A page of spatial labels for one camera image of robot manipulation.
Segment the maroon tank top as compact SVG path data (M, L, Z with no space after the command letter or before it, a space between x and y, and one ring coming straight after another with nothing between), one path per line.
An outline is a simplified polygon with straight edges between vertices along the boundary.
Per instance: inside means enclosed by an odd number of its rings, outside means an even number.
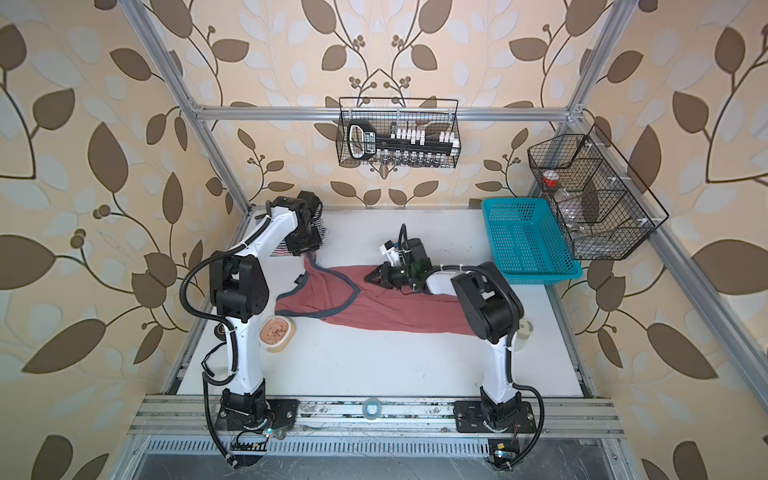
M304 267L296 287L277 297L277 315L371 331L473 334L454 296L384 289L364 281L371 266L324 268L312 254Z

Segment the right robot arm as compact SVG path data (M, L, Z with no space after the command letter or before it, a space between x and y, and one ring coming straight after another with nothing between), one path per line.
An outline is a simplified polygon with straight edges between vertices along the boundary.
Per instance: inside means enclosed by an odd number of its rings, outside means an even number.
M365 277L385 288L411 293L454 296L473 334L486 342L490 356L477 401L453 406L456 430L506 434L489 448L497 471L512 471L537 444L545 422L545 402L533 386L514 379L514 346L524 316L521 300L494 263L435 266L423 243L402 225L398 239L381 247L387 260Z

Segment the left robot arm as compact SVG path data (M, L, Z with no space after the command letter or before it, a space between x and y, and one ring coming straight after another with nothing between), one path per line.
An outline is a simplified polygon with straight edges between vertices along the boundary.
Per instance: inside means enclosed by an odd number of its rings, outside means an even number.
M239 444L244 434L269 438L295 425L300 401L268 399L260 366L260 329L270 300L264 264L280 244L293 255L318 250L321 237L313 221L321 214L322 202L312 192L268 201L260 222L243 240L214 252L182 280L184 310L216 322L224 332L224 341L214 349L227 348L227 373L216 377L203 358L201 379L207 431L233 469L243 466Z

